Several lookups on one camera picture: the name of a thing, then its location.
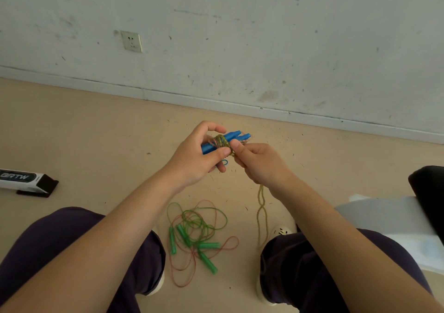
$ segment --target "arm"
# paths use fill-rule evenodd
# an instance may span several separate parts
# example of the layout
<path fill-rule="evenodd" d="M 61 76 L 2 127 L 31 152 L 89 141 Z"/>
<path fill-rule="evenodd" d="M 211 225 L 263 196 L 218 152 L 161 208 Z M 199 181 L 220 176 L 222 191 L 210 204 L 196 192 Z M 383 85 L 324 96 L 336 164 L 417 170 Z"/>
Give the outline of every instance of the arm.
<path fill-rule="evenodd" d="M 1 308 L 0 312 L 104 312 L 137 250 L 169 200 L 201 180 L 230 154 L 219 148 L 203 155 L 208 130 L 225 133 L 211 122 L 199 124 L 171 160 L 143 182 L 86 234 L 48 263 Z"/>
<path fill-rule="evenodd" d="M 351 312 L 443 312 L 401 267 L 297 178 L 267 144 L 233 140 L 236 162 L 268 187 L 293 216 L 333 277 Z"/>

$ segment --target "fingernail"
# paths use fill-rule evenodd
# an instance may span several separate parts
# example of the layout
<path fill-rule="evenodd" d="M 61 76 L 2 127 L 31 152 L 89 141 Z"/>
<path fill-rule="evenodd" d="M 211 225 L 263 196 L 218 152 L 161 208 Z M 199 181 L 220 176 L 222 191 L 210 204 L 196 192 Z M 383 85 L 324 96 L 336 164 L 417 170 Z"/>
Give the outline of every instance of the fingernail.
<path fill-rule="evenodd" d="M 239 145 L 240 145 L 239 140 L 233 139 L 233 140 L 230 141 L 230 146 L 231 146 L 233 149 L 236 149 L 237 147 L 239 147 Z"/>
<path fill-rule="evenodd" d="M 225 156 L 228 156 L 230 153 L 231 153 L 231 149 L 230 148 L 228 148 L 228 147 L 224 147 L 223 148 L 223 154 Z"/>

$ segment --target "white wall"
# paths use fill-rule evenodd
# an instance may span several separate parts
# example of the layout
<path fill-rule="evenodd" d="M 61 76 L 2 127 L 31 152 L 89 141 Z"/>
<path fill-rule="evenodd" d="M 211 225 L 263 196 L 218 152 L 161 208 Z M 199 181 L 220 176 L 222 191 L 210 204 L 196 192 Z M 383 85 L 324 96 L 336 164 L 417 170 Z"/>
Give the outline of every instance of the white wall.
<path fill-rule="evenodd" d="M 22 69 L 443 134 L 443 8 L 444 0 L 0 0 L 0 75 L 20 79 L 8 68 Z M 140 33 L 144 53 L 124 50 L 117 30 Z"/>

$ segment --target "black label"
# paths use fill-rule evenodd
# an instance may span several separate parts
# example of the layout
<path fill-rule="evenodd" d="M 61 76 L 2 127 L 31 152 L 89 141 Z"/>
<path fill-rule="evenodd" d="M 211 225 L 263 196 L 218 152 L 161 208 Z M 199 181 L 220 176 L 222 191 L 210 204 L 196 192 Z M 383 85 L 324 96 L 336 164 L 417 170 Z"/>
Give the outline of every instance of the black label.
<path fill-rule="evenodd" d="M 0 180 L 15 182 L 31 182 L 37 177 L 33 172 L 15 172 L 0 169 Z"/>

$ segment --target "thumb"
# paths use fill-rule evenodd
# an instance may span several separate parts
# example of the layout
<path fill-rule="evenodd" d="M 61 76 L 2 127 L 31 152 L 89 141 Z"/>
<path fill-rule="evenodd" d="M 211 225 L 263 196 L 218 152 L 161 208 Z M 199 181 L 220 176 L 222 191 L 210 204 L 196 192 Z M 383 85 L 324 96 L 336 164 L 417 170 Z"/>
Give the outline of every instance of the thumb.
<path fill-rule="evenodd" d="M 230 148 L 221 147 L 217 148 L 211 153 L 204 155 L 204 157 L 207 159 L 208 165 L 212 167 L 216 165 L 216 163 L 222 161 L 222 159 L 226 158 L 230 153 L 231 153 Z"/>
<path fill-rule="evenodd" d="M 241 159 L 243 163 L 248 165 L 254 157 L 254 154 L 249 151 L 241 142 L 234 139 L 230 141 L 234 153 Z"/>

